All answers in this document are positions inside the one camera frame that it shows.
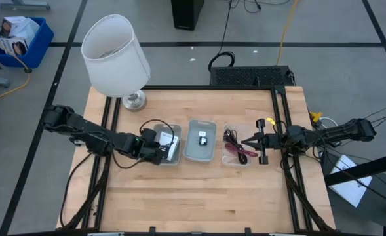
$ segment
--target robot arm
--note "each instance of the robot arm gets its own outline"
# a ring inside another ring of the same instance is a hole
[[[142,159],[155,165],[168,157],[169,146],[155,142],[154,130],[145,128],[141,136],[116,133],[83,119],[70,107],[50,106],[47,110],[43,121],[45,130],[83,141],[88,151],[95,155],[107,156],[115,150],[131,159]]]
[[[370,141],[374,139],[376,132],[366,119],[352,119],[344,125],[322,130],[307,130],[299,125],[287,127],[284,134],[264,134],[264,119],[257,120],[259,132],[253,137],[243,140],[241,143],[261,151],[262,164],[268,164],[265,149],[285,149],[292,155],[305,154],[312,146],[321,146],[325,143],[351,139],[356,141]]]

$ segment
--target lamp shade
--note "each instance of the lamp shade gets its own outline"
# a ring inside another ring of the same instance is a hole
[[[95,23],[81,50],[90,82],[102,94],[127,96],[150,78],[151,69],[133,27],[123,16],[112,14]]]

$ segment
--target silver lamp base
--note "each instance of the silver lamp base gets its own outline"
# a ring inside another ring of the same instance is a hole
[[[123,96],[123,105],[129,111],[140,111],[146,106],[146,103],[146,94],[142,90]]]

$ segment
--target wooden table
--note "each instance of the wooden table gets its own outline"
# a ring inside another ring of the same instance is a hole
[[[311,128],[301,87],[287,87],[292,123]],[[141,163],[130,170],[111,165],[101,231],[293,232],[280,153],[267,150],[269,165],[254,161],[250,167],[227,167],[221,162],[223,126],[251,124],[259,118],[274,118],[271,93],[264,90],[146,90],[147,106],[132,113],[121,106],[117,132],[138,134],[140,125],[152,118],[182,127],[181,152],[191,119],[214,121],[217,126],[214,159],[198,163],[181,157],[175,167]],[[100,124],[105,96],[91,88],[84,117]],[[112,114],[108,119],[110,128]],[[267,125],[266,132],[273,132]],[[86,156],[77,147],[73,167]],[[122,165],[134,160],[117,154]],[[307,198],[331,227],[335,227],[320,164],[301,157]],[[75,214],[87,196],[93,158],[75,173],[68,191],[64,221]],[[300,226],[304,228],[301,204],[296,197]],[[95,214],[96,204],[92,206]]]

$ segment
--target blue bin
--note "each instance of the blue bin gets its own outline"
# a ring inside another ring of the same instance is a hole
[[[31,45],[29,46],[27,53],[23,56],[17,56],[21,59],[29,68],[38,68],[41,60],[46,54],[48,46],[53,40],[54,33],[46,23],[46,19],[40,17],[31,17],[33,21],[40,25],[38,32],[35,34]],[[21,67],[24,66],[13,56],[6,55],[0,48],[0,63],[4,66]]]

